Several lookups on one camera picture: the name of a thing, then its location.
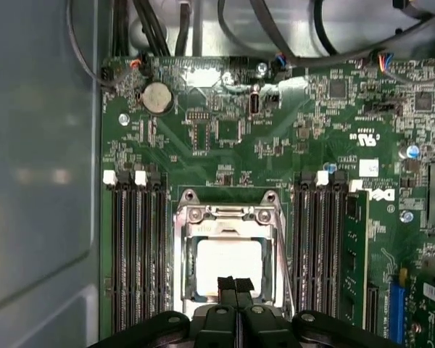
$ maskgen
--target black cable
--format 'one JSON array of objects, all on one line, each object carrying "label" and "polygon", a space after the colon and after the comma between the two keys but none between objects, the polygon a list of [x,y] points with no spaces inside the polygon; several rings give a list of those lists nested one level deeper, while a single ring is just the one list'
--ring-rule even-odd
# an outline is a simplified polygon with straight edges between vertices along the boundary
[{"label": "black cable", "polygon": [[179,23],[179,34],[175,42],[174,55],[183,57],[186,55],[187,39],[189,38],[190,28],[190,6],[189,4],[181,4],[181,20]]},{"label": "black cable", "polygon": [[240,48],[242,51],[244,51],[245,54],[247,54],[249,56],[265,58],[265,59],[274,59],[274,56],[276,55],[276,53],[259,51],[257,49],[254,49],[254,48],[248,46],[246,43],[244,43],[242,40],[237,38],[232,33],[232,30],[228,27],[227,22],[224,19],[224,7],[225,7],[225,0],[217,0],[217,21],[219,22],[219,26],[220,26],[221,30],[223,31],[225,37],[232,44],[234,44],[235,46]]},{"label": "black cable", "polygon": [[142,4],[142,1],[133,0],[133,5],[136,8],[138,18],[142,23],[142,28],[144,29],[146,39],[148,40],[148,44],[150,45],[150,49],[152,50],[153,55],[161,56],[161,51],[160,48],[158,47],[157,39],[154,36],[152,27],[150,26],[150,23],[145,15],[145,9],[144,9],[144,5]]},{"label": "black cable", "polygon": [[157,38],[157,43],[159,50],[162,52],[163,56],[170,57],[171,53],[169,52],[169,48],[167,47],[166,38],[164,33],[162,32],[160,22],[158,21],[158,17],[154,13],[153,7],[150,4],[149,0],[140,0],[142,2],[145,9],[145,16],[150,23],[154,36]]},{"label": "black cable", "polygon": [[74,51],[74,54],[76,58],[78,59],[80,65],[84,69],[84,71],[89,75],[92,79],[94,79],[97,83],[99,83],[102,86],[106,87],[114,87],[119,82],[123,81],[132,71],[130,67],[128,67],[126,70],[122,71],[121,74],[115,78],[114,80],[107,81],[103,78],[100,78],[96,73],[94,73],[91,68],[88,66],[86,59],[84,58],[82,51],[80,50],[78,40],[75,37],[75,31],[74,31],[74,24],[73,24],[73,0],[67,0],[66,1],[66,28],[67,33],[70,37],[70,43],[72,50]]},{"label": "black cable", "polygon": [[324,21],[322,17],[322,5],[324,0],[314,0],[312,15],[314,17],[314,29],[319,38],[320,44],[331,56],[338,54],[331,41],[327,37],[326,29],[324,28]]},{"label": "black cable", "polygon": [[377,43],[373,43],[363,49],[357,49],[354,51],[337,54],[335,56],[329,57],[298,57],[293,51],[290,49],[289,45],[285,42],[281,32],[277,28],[276,23],[272,15],[269,12],[268,6],[266,5],[264,0],[250,0],[250,3],[253,7],[254,13],[258,21],[260,22],[262,28],[273,41],[273,43],[281,50],[281,52],[286,56],[287,60],[294,66],[299,67],[325,67],[331,66],[335,64],[340,64],[349,59],[359,59],[368,57],[369,54],[373,51],[381,51],[386,47],[395,44],[398,41],[401,41],[403,38],[407,38],[419,31],[422,31],[424,28],[427,28],[430,24],[435,23],[435,15],[429,18],[428,20],[423,20],[412,27],[404,30],[400,34],[396,34],[390,38],[386,38],[385,40],[379,41]]}]

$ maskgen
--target green circuit board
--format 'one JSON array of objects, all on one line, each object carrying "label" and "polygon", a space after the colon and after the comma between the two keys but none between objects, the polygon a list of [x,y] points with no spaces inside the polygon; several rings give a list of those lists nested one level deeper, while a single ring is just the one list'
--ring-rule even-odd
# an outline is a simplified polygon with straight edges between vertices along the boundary
[{"label": "green circuit board", "polygon": [[[119,75],[130,61],[113,58],[105,63]],[[435,236],[426,233],[430,228],[428,164],[435,162],[435,86],[398,84],[365,61],[277,73],[267,62],[264,76],[259,75],[259,63],[229,57],[151,58],[148,78],[145,72],[134,70],[115,90],[104,92],[101,171],[119,174],[154,168],[147,170],[152,173],[149,180],[157,180],[161,189],[148,198],[137,194],[130,204],[148,199],[149,207],[160,207],[161,213],[146,222],[154,225],[147,241],[126,232],[131,228],[138,233],[134,225],[141,217],[134,214],[129,223],[118,223],[125,236],[113,236],[116,219],[123,215],[115,212],[115,200],[130,199],[129,193],[115,198],[112,190],[101,187],[102,338],[172,307],[170,296],[160,304],[155,297],[158,291],[171,291],[173,214],[184,190],[193,188],[207,202],[228,203],[255,202],[267,190],[276,191],[286,216],[288,264],[294,272],[297,187],[304,173],[312,173],[310,185],[315,187],[318,171],[344,173],[347,191],[355,192],[352,185],[359,185],[359,196],[347,192],[342,196],[347,201],[355,198],[355,203],[347,202],[345,207],[341,245],[354,250],[349,267],[355,272],[360,269],[362,280],[350,278],[357,280],[345,285],[347,253],[341,256],[339,279],[344,287],[340,293],[350,291],[355,297],[348,311],[360,310],[354,319],[345,314],[339,317],[365,327],[368,303],[365,297],[358,302],[357,296],[365,291],[366,283],[372,284],[378,295],[369,304],[374,306],[374,331],[391,336],[391,285],[398,282],[401,269],[416,274],[422,258],[435,255]],[[435,60],[396,61],[391,68],[416,80],[435,77]],[[173,96],[162,115],[149,112],[141,100],[152,81],[166,85]],[[258,110],[250,112],[250,97],[255,94]],[[124,123],[121,115],[128,117]],[[415,158],[407,158],[411,145],[420,150]],[[348,218],[357,211],[362,212],[360,217]],[[410,212],[412,220],[403,222],[403,212]],[[146,242],[151,250],[148,260],[156,262],[143,265],[139,250]],[[117,246],[127,252],[115,253]],[[143,287],[144,274],[155,264],[158,275],[160,263],[162,283],[150,286],[148,299],[140,300],[139,292],[144,290],[130,294],[133,288],[126,285],[128,279],[140,279],[132,282]],[[129,274],[129,265],[138,269]],[[116,275],[117,280],[115,267],[123,274]],[[123,298],[127,298],[119,300],[117,308],[124,312],[131,308],[135,315],[115,319],[113,294],[120,289],[114,290],[115,281],[123,284]],[[159,284],[159,276],[152,282]],[[316,303],[315,309],[322,310]],[[410,318],[405,319],[402,343],[407,342]]]}]

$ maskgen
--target integrated circuit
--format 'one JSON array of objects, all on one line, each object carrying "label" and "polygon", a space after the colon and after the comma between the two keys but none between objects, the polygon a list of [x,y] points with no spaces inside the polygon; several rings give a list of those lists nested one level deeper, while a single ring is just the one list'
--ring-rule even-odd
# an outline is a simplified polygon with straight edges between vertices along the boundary
[{"label": "integrated circuit", "polygon": [[328,96],[332,99],[345,99],[347,97],[347,82],[345,80],[330,80]]},{"label": "integrated circuit", "polygon": [[434,104],[434,94],[431,92],[417,92],[415,94],[415,111],[431,111]]}]

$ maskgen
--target capacitor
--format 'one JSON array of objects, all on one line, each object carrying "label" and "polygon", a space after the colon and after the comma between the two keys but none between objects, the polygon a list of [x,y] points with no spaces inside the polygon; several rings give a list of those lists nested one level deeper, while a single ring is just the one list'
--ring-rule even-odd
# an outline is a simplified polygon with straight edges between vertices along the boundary
[{"label": "capacitor", "polygon": [[399,149],[398,155],[402,160],[416,160],[419,157],[419,154],[421,154],[421,150],[417,145],[409,145],[401,147],[401,149]]}]

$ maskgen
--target blue capacitor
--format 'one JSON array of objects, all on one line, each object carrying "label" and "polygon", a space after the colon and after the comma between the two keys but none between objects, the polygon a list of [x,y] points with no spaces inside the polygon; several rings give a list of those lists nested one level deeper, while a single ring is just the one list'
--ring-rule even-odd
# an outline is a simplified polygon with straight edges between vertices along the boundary
[{"label": "blue capacitor", "polygon": [[406,149],[406,157],[412,158],[413,160],[418,158],[420,153],[421,151],[416,145],[409,145]]}]

